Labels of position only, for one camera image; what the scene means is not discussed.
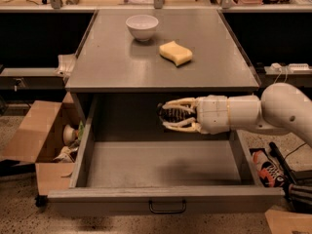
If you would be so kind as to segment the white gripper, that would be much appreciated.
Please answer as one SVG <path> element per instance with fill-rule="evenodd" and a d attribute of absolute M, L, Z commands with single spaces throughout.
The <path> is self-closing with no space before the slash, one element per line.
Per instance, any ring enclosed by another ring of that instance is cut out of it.
<path fill-rule="evenodd" d="M 164 122 L 169 130 L 183 133 L 201 133 L 215 135 L 229 131 L 228 101 L 225 96 L 185 97 L 165 102 L 163 109 L 181 109 L 190 113 L 197 112 L 194 117 L 180 122 Z"/>

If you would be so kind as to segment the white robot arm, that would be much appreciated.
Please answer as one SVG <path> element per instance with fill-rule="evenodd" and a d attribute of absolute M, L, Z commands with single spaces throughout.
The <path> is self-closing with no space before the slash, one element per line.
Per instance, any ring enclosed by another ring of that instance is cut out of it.
<path fill-rule="evenodd" d="M 157 108 L 171 131 L 215 135 L 245 130 L 262 135 L 293 133 L 312 145 L 312 101 L 288 83 L 268 86 L 260 97 L 185 97 Z"/>

